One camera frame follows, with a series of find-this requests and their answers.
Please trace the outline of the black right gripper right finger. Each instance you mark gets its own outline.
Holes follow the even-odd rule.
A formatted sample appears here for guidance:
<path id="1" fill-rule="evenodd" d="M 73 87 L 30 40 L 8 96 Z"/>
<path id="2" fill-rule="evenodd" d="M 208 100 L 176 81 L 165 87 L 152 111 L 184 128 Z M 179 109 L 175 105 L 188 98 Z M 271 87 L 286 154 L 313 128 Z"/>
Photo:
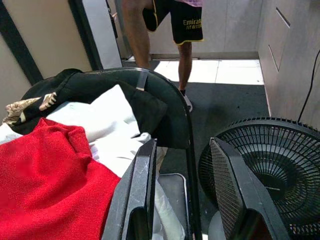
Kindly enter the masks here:
<path id="1" fill-rule="evenodd" d="M 217 137 L 210 139 L 214 187 L 227 240 L 288 240 L 273 200 L 242 155 Z"/>

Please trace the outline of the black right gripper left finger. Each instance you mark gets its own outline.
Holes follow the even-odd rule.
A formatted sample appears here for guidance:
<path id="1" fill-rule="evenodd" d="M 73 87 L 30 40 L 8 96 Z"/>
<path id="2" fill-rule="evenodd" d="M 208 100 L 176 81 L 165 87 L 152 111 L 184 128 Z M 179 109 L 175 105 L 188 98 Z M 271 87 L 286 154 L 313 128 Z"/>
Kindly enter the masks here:
<path id="1" fill-rule="evenodd" d="M 117 184 L 103 240 L 150 240 L 153 234 L 157 140 L 141 146 Z"/>

